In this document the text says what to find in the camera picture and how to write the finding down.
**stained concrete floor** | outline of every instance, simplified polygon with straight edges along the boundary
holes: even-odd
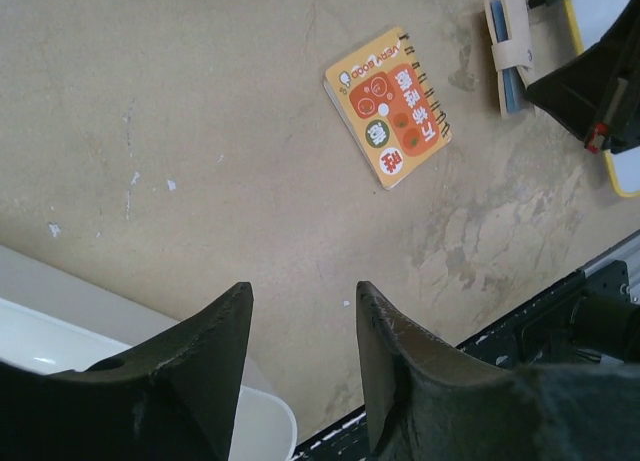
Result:
[[[250,355],[304,439],[362,402],[358,280],[456,343],[640,226],[548,116],[500,119],[481,12],[0,0],[0,243],[178,319],[251,281]],[[532,14],[541,72],[562,19]],[[454,138],[386,192],[321,77],[396,24]]]

